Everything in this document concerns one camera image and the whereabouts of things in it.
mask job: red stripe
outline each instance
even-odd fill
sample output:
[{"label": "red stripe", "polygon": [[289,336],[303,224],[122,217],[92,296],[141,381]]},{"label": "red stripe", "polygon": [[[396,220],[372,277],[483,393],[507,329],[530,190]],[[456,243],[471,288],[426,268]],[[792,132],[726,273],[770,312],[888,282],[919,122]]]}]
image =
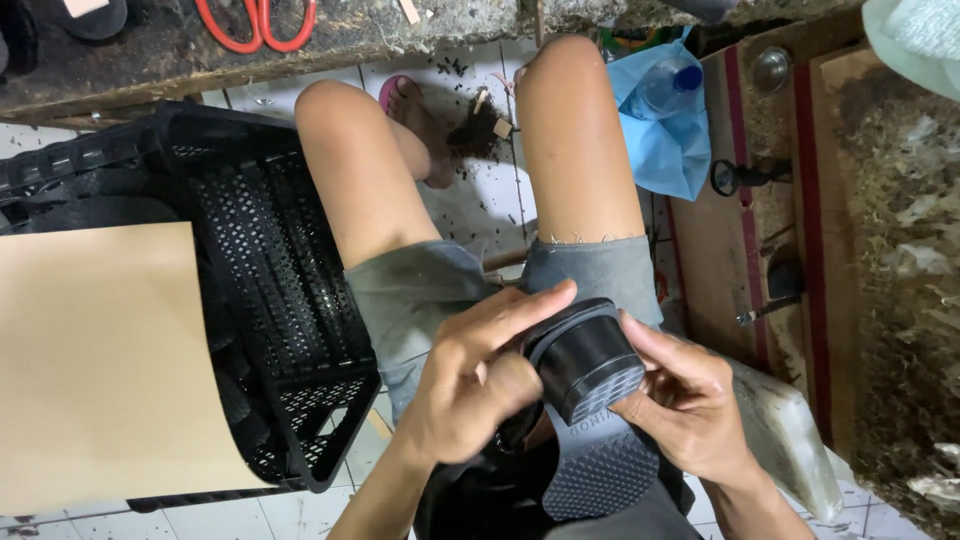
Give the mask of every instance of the red stripe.
[{"label": "red stripe", "polygon": [[820,209],[820,172],[813,127],[810,65],[794,66],[793,87],[797,104],[797,142],[800,153],[801,195],[804,201],[806,300],[810,313],[810,355],[817,428],[827,445],[833,444],[830,421],[830,363],[827,346],[827,283],[824,266],[824,230]]},{"label": "red stripe", "polygon": [[[733,136],[733,156],[737,165],[747,163],[747,133],[743,122],[743,101],[740,96],[740,64],[736,59],[736,47],[728,47],[724,53],[727,67],[727,94],[730,108],[731,131]],[[760,279],[760,258],[756,245],[756,221],[751,205],[754,202],[753,189],[741,187],[738,190],[740,205],[743,206],[741,224],[743,227],[743,247],[747,252],[747,282],[750,285],[750,304],[753,309],[763,307],[763,284]],[[770,367],[767,352],[767,326],[762,318],[754,321],[756,341],[756,359],[761,367]]]},{"label": "red stripe", "polygon": [[690,310],[686,305],[686,283],[684,283],[684,266],[680,263],[680,242],[677,241],[677,228],[673,224],[673,205],[670,203],[670,197],[663,197],[666,201],[666,221],[670,227],[670,239],[673,240],[673,259],[677,261],[677,286],[680,288],[680,296],[684,299],[684,332],[690,333]]}]

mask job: wooden workbench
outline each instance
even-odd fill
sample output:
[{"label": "wooden workbench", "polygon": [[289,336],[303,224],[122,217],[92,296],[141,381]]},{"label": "wooden workbench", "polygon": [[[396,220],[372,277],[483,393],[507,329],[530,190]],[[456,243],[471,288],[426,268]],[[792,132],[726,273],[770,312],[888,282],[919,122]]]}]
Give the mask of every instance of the wooden workbench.
[{"label": "wooden workbench", "polygon": [[[530,36],[532,0],[418,0],[411,25],[396,0],[320,0],[305,46],[252,55],[223,48],[206,29],[194,0],[128,0],[127,27],[100,43],[82,43],[57,25],[47,0],[24,0],[40,35],[39,62],[29,75],[0,85],[0,119],[42,120],[115,109],[222,88],[382,60],[409,52]],[[240,0],[209,0],[225,31],[247,40]],[[811,18],[859,0],[754,0],[728,16],[733,23]],[[300,29],[301,0],[272,0],[272,28],[286,40]],[[547,31],[581,30],[615,15],[626,26],[692,22],[655,0],[547,0]]]}]

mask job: black plastic basket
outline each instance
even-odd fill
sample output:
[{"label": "black plastic basket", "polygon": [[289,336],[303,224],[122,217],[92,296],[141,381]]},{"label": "black plastic basket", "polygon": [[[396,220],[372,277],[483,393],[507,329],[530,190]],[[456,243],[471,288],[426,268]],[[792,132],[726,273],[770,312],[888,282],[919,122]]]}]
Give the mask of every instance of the black plastic basket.
[{"label": "black plastic basket", "polygon": [[[286,442],[246,455],[278,488],[172,495],[131,507],[324,491],[380,378],[293,124],[166,102],[152,116],[0,161],[0,203],[102,167],[150,171],[162,180],[150,182],[148,194],[189,216],[259,375],[271,429]],[[321,435],[338,408],[344,419]]]}]

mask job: white tiled floor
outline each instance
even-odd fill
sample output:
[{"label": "white tiled floor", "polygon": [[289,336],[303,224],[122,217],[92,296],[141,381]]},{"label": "white tiled floor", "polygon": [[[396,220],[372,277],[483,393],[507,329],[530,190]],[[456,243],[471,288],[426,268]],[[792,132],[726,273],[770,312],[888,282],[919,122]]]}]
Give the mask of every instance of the white tiled floor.
[{"label": "white tiled floor", "polygon": [[[226,91],[207,92],[204,101],[211,106],[234,108],[292,119],[297,95],[310,83],[336,79],[364,88],[376,96],[383,81],[396,73],[418,81],[428,103],[447,127],[458,124],[467,114],[467,103],[480,86],[492,94],[496,108],[516,124],[516,106],[505,87],[493,76],[502,73],[512,80],[514,72],[533,58],[532,40],[505,41],[472,49],[464,48],[428,57],[407,57],[397,61],[368,64],[318,74],[256,83]],[[463,77],[439,73],[437,63],[459,60],[469,65]],[[0,124],[0,159],[45,144],[66,140],[76,133],[66,130]],[[438,229],[451,233],[458,242],[469,244],[486,240],[488,255],[508,251],[533,238],[531,221],[537,216],[530,179],[524,170],[520,134],[504,140],[493,161],[469,160],[466,178],[447,191],[422,189],[421,195]],[[641,208],[649,231],[658,231],[656,261],[668,281],[664,311],[675,312],[680,288],[673,265],[670,229],[661,197],[639,190]],[[393,426],[392,411],[385,394],[377,397],[374,408]],[[341,467],[333,487],[320,495],[297,493],[244,501],[211,503],[172,508],[150,514],[128,510],[123,502],[75,506],[64,512],[32,516],[25,524],[13,518],[0,518],[0,538],[36,538],[39,540],[152,540],[188,538],[325,538],[333,523],[349,502],[355,486],[370,473],[386,448],[383,438],[365,422]],[[712,508],[696,478],[689,479],[698,496],[689,519],[706,540],[721,540]],[[913,525],[903,520],[888,504],[853,486],[844,486],[849,508],[834,524],[811,522],[821,540],[855,539],[923,540]]]}]

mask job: foot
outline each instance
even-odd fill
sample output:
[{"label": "foot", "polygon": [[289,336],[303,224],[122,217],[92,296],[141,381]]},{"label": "foot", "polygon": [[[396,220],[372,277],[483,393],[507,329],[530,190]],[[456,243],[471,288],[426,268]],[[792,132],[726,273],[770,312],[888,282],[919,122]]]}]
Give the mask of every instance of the foot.
[{"label": "foot", "polygon": [[446,189],[453,184],[453,161],[440,126],[426,109],[423,94],[410,79],[402,78],[390,92],[387,115],[407,128],[426,146],[430,155],[430,172],[423,183],[434,189]]}]

